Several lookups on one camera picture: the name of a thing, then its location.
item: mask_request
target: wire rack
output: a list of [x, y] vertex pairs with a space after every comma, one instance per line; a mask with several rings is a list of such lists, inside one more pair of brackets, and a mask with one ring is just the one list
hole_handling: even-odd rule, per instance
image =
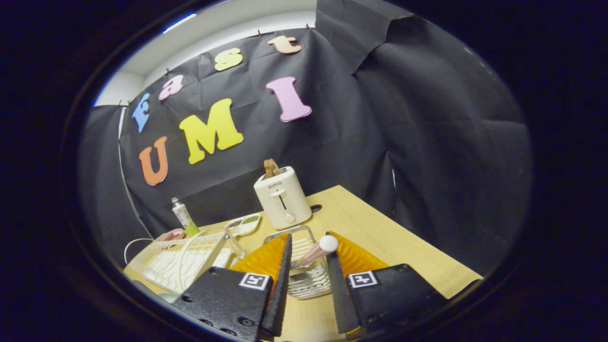
[[291, 270], [289, 271], [287, 293], [297, 299], [307, 299], [331, 292], [330, 276], [327, 272], [327, 264], [324, 258], [308, 267], [302, 269], [295, 268], [298, 260], [317, 243], [313, 232], [308, 226], [295, 226], [269, 235], [264, 239], [264, 243], [268, 243], [283, 234], [290, 233], [292, 238]]
[[[213, 229], [221, 232], [203, 235]], [[209, 267], [226, 267], [234, 254], [231, 265], [243, 259], [245, 251], [228, 230], [207, 228], [191, 239], [151, 242], [129, 266], [148, 281], [181, 295]]]

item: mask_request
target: yellow letter m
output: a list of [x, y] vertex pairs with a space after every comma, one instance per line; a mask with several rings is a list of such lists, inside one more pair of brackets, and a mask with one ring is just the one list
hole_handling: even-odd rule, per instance
[[186, 142], [190, 150], [188, 161], [196, 164], [205, 158], [205, 152], [199, 148], [199, 144], [209, 153], [215, 151], [215, 135], [218, 135], [218, 148], [225, 150], [243, 141], [243, 135], [237, 132], [230, 115], [232, 100], [223, 99], [215, 102], [209, 110], [207, 125], [196, 115], [186, 117], [180, 124], [179, 129], [184, 131]]

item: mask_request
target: foam letter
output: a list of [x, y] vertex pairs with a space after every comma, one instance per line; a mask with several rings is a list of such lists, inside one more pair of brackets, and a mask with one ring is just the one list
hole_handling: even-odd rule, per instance
[[241, 63], [243, 55], [241, 55], [240, 52], [241, 50], [237, 48], [220, 52], [215, 56], [215, 69], [217, 71], [222, 71]]
[[177, 75], [176, 77], [173, 77], [167, 81], [165, 85], [162, 86], [162, 91], [160, 94], [158, 94], [158, 99], [162, 101], [169, 97], [169, 95], [177, 94], [184, 86], [182, 83], [183, 80], [184, 75]]
[[300, 100], [300, 96], [294, 88], [295, 77], [283, 77], [269, 82], [266, 87], [272, 89], [277, 96], [278, 104], [283, 112], [279, 119], [283, 122], [289, 122], [301, 117], [305, 117], [312, 113], [313, 109], [306, 106]]
[[287, 38], [285, 36], [278, 36], [274, 39], [269, 40], [268, 44], [274, 44], [274, 47], [277, 49], [277, 51], [282, 54], [294, 54], [302, 50], [301, 46], [293, 46], [291, 45], [290, 41], [295, 41], [295, 37]]
[[218, 135], [218, 148], [225, 150], [243, 141], [243, 135], [237, 132], [230, 115], [232, 100], [223, 99], [215, 102], [209, 110], [207, 125], [196, 115], [186, 117], [179, 124], [179, 129], [184, 131], [186, 142], [190, 150], [188, 162], [196, 164], [205, 158], [198, 144], [201, 144], [207, 152], [213, 154], [215, 151], [215, 135]]
[[151, 147], [146, 147], [139, 154], [139, 160], [142, 161], [143, 178], [146, 183], [155, 186], [165, 180], [167, 176], [167, 170], [169, 169], [167, 164], [167, 151], [165, 150], [165, 142], [167, 141], [166, 136], [161, 136], [157, 141], [154, 142], [154, 147], [158, 152], [158, 163], [160, 167], [157, 172], [152, 171], [152, 162], [150, 161]]
[[146, 114], [146, 112], [148, 111], [148, 98], [150, 97], [150, 93], [145, 93], [142, 97], [141, 100], [139, 100], [139, 103], [137, 104], [137, 107], [135, 107], [135, 110], [133, 111], [133, 115], [132, 117], [135, 118], [135, 121], [137, 121], [137, 130], [139, 133], [142, 132], [143, 130], [143, 126], [145, 126], [146, 122], [148, 122], [148, 114]]

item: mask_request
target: wooden table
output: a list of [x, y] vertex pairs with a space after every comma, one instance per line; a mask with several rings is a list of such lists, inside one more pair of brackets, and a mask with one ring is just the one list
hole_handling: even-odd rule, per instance
[[[308, 203], [321, 204], [323, 208], [303, 225], [311, 228], [315, 239], [332, 230], [368, 252], [379, 257], [389, 266], [407, 263], [446, 298], [456, 295], [465, 286], [482, 277], [445, 253], [431, 246], [407, 229], [382, 215], [367, 203], [358, 199], [342, 186], [335, 186], [307, 197]], [[202, 228], [224, 226], [215, 223]], [[261, 213], [260, 225], [250, 235], [237, 237], [238, 243], [248, 253], [262, 246], [265, 237], [277, 232]], [[146, 281], [129, 266], [125, 275], [143, 282], [155, 293], [167, 292]], [[299, 300], [287, 297], [283, 333], [276, 341], [343, 341], [338, 334], [331, 294]]]

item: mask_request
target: orange letter u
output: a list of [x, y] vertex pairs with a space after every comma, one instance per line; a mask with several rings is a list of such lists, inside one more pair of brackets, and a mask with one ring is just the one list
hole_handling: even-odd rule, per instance
[[152, 162], [150, 160], [151, 147], [146, 147], [140, 154], [139, 160], [142, 161], [143, 178], [146, 183], [155, 186], [165, 180], [167, 176], [167, 170], [169, 166], [167, 164], [167, 152], [165, 151], [165, 142], [167, 141], [166, 136], [161, 136], [157, 141], [154, 142], [154, 147], [158, 152], [158, 163], [161, 165], [157, 172], [152, 171]]

